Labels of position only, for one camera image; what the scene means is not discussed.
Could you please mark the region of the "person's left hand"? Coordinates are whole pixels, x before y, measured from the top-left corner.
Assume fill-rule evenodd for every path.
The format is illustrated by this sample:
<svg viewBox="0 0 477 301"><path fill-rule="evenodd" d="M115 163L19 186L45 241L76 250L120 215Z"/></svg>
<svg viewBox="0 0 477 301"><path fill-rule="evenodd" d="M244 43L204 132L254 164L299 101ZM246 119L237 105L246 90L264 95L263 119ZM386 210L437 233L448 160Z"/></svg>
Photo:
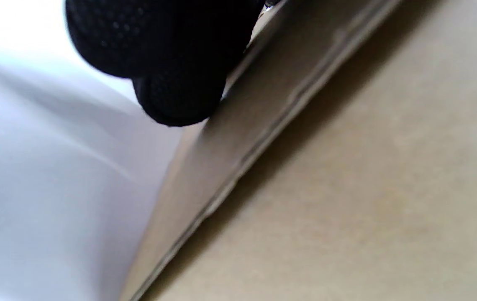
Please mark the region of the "person's left hand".
<svg viewBox="0 0 477 301"><path fill-rule="evenodd" d="M209 118L240 63L263 0L66 0L82 59L131 80L143 111L185 127Z"/></svg>

